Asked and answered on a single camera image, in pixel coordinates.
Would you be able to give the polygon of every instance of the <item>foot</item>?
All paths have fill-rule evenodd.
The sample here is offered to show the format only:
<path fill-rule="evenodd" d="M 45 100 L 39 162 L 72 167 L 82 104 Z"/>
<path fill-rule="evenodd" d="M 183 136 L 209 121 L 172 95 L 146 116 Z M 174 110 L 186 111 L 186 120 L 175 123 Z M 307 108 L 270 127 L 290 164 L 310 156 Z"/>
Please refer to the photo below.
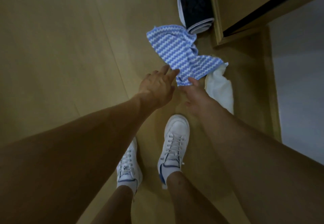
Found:
<path fill-rule="evenodd" d="M 142 182 L 143 175 L 136 159 L 137 142 L 132 140 L 124 156 L 117 166 L 117 187 L 120 185 L 129 186 L 134 195 Z"/>
<path fill-rule="evenodd" d="M 189 123 L 182 115 L 171 116 L 164 130 L 164 144 L 157 163 L 162 187 L 167 188 L 167 177 L 181 171 L 182 160 L 189 141 Z"/>

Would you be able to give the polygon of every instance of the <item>hand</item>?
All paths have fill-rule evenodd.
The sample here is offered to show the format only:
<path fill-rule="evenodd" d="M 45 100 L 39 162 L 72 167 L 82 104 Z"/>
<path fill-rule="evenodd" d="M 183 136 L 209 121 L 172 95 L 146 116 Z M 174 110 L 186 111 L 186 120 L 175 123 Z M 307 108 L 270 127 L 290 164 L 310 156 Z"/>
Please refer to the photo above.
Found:
<path fill-rule="evenodd" d="M 160 71 L 155 70 L 151 74 L 147 74 L 140 84 L 138 93 L 144 95 L 148 104 L 155 109 L 165 106 L 172 99 L 175 89 L 172 82 L 180 70 L 168 73 L 169 69 L 170 66 L 165 65 Z"/>
<path fill-rule="evenodd" d="M 179 86 L 179 90 L 183 91 L 189 100 L 185 102 L 189 112 L 198 117 L 204 112 L 208 112 L 208 107 L 210 107 L 210 104 L 214 103 L 214 100 L 209 97 L 205 89 L 200 86 L 198 80 L 189 77 L 188 81 L 190 81 L 192 85 Z"/>

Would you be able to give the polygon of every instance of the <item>shoelace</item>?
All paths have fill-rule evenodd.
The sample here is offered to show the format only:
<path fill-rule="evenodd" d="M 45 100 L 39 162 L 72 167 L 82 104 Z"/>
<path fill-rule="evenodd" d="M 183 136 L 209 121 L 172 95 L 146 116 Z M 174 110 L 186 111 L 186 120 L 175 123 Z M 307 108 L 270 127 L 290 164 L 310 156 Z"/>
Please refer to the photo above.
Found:
<path fill-rule="evenodd" d="M 133 169 L 133 164 L 131 163 L 131 151 L 128 150 L 124 156 L 122 157 L 121 161 L 119 162 L 119 165 L 120 165 L 120 168 L 118 169 L 118 173 L 120 173 L 120 177 L 122 177 L 123 175 L 126 175 L 126 174 L 130 174 L 131 173 L 131 170 Z"/>
<path fill-rule="evenodd" d="M 166 149 L 164 156 L 168 155 L 168 160 L 178 160 L 180 157 L 181 142 L 182 137 L 177 134 L 169 135 L 169 146 L 170 148 Z"/>

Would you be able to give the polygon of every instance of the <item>cloth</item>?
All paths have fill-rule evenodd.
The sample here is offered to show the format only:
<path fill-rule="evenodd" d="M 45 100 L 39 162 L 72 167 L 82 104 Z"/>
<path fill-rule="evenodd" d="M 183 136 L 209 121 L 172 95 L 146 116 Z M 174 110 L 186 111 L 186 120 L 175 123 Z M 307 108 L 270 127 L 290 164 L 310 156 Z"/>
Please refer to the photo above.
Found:
<path fill-rule="evenodd" d="M 191 85 L 188 77 L 200 79 L 223 64 L 220 58 L 201 55 L 193 44 L 197 35 L 191 35 L 180 25 L 154 27 L 146 33 L 157 54 L 170 65 L 180 69 L 176 77 L 178 86 Z"/>
<path fill-rule="evenodd" d="M 214 22 L 211 0 L 177 0 L 182 25 L 190 34 L 208 30 Z"/>
<path fill-rule="evenodd" d="M 228 63 L 224 63 L 205 79 L 205 90 L 210 97 L 215 99 L 222 107 L 234 114 L 234 99 L 231 81 L 226 79 L 223 74 Z"/>

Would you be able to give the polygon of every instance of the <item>rolled mat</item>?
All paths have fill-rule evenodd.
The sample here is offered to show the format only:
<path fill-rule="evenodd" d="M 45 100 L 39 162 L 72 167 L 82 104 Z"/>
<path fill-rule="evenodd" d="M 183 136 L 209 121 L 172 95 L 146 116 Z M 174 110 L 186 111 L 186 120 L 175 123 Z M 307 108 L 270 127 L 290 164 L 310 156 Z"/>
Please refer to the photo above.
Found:
<path fill-rule="evenodd" d="M 204 32 L 214 22 L 210 0 L 178 0 L 178 10 L 180 21 L 190 34 Z"/>

